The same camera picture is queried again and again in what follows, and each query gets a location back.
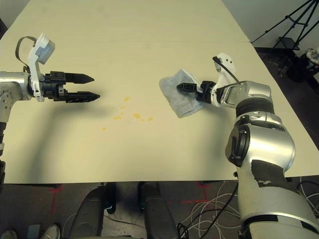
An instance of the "table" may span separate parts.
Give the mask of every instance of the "table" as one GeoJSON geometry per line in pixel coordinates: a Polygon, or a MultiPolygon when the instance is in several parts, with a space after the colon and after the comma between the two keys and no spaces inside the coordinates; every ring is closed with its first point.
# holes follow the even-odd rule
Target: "table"
{"type": "MultiPolygon", "coordinates": [[[[236,76],[268,84],[275,112],[296,144],[286,176],[319,174],[319,152],[275,80],[220,0],[31,0],[0,41],[0,70],[21,71],[17,40],[45,32],[56,50],[42,73],[85,73],[100,99],[17,102],[4,136],[6,183],[234,179],[224,148],[233,109],[179,119],[159,80],[183,68],[218,79],[211,57],[230,55],[236,76]]],[[[26,59],[31,42],[22,44],[26,59]]]]}

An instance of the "black tripod stand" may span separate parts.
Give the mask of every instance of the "black tripod stand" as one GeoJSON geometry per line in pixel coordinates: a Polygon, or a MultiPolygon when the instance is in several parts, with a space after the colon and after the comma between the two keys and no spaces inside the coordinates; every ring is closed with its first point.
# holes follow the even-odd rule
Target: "black tripod stand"
{"type": "Polygon", "coordinates": [[[285,18],[283,20],[281,20],[280,22],[278,22],[276,25],[274,25],[273,27],[271,27],[270,29],[266,30],[262,35],[260,35],[259,37],[257,37],[254,41],[252,41],[251,43],[254,43],[255,41],[257,41],[258,39],[260,39],[261,37],[263,37],[265,34],[267,34],[269,31],[271,31],[272,29],[274,29],[276,26],[278,26],[279,24],[281,24],[282,22],[284,22],[285,20],[289,19],[293,22],[292,26],[288,29],[288,31],[282,36],[279,37],[279,41],[272,47],[275,48],[280,42],[284,45],[284,47],[286,49],[292,49],[294,50],[299,43],[315,28],[315,26],[318,25],[319,20],[307,31],[304,33],[305,29],[309,26],[308,23],[311,19],[311,17],[313,16],[313,13],[317,7],[319,3],[319,0],[308,0],[307,2],[305,2],[304,4],[302,4],[299,8],[297,8],[296,10],[294,10],[292,13],[290,13],[289,15],[285,16],[285,18]],[[301,15],[296,19],[292,19],[291,16],[294,15],[296,12],[298,12],[300,9],[302,9],[303,7],[305,7],[306,5],[308,5],[305,10],[301,13],[301,15]],[[305,23],[300,22],[301,19],[303,18],[303,16],[309,11],[311,10],[307,20],[305,23]],[[296,25],[303,25],[303,28],[296,40],[296,42],[293,44],[292,47],[287,47],[287,45],[284,42],[284,38],[286,37],[286,35],[293,29],[295,28],[296,25]]]}

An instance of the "white wall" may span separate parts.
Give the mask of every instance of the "white wall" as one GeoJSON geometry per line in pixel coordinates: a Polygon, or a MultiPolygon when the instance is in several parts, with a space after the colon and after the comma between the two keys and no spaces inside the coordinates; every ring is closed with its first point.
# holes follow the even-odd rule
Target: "white wall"
{"type": "Polygon", "coordinates": [[[9,28],[30,0],[0,0],[0,18],[9,28]]]}
{"type": "MultiPolygon", "coordinates": [[[[265,30],[271,28],[277,22],[301,6],[306,0],[222,0],[232,13],[242,30],[245,32],[249,40],[255,40],[265,30]]],[[[302,12],[301,9],[295,13],[292,18],[296,19],[302,12]]],[[[306,21],[308,14],[302,18],[306,21]]],[[[319,6],[309,22],[312,25],[319,20],[319,6]]],[[[272,47],[279,36],[283,36],[289,29],[292,22],[287,19],[281,25],[268,32],[264,37],[254,43],[254,46],[272,47]]],[[[298,25],[291,30],[288,37],[292,37],[295,41],[301,31],[302,26],[298,25]]],[[[301,55],[308,48],[319,46],[319,25],[307,35],[299,45],[300,51],[296,53],[301,55]]]]}

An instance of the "gray cloth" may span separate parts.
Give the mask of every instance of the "gray cloth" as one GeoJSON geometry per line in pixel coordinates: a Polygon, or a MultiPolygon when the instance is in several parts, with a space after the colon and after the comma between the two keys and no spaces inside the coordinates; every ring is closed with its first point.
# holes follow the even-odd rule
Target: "gray cloth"
{"type": "Polygon", "coordinates": [[[159,81],[159,87],[178,117],[189,116],[201,108],[203,102],[196,100],[196,94],[185,93],[177,90],[180,83],[196,83],[196,79],[184,70],[178,71],[172,77],[166,77],[159,81]]]}

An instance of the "sneaker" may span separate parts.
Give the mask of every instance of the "sneaker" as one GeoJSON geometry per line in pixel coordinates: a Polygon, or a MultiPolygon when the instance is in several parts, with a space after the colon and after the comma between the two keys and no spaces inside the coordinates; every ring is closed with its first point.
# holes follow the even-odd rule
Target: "sneaker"
{"type": "Polygon", "coordinates": [[[0,239],[18,239],[18,237],[17,237],[15,231],[8,230],[8,231],[5,231],[4,233],[2,233],[0,239]]]}
{"type": "Polygon", "coordinates": [[[52,224],[45,231],[41,239],[60,239],[60,228],[57,224],[52,224]]]}

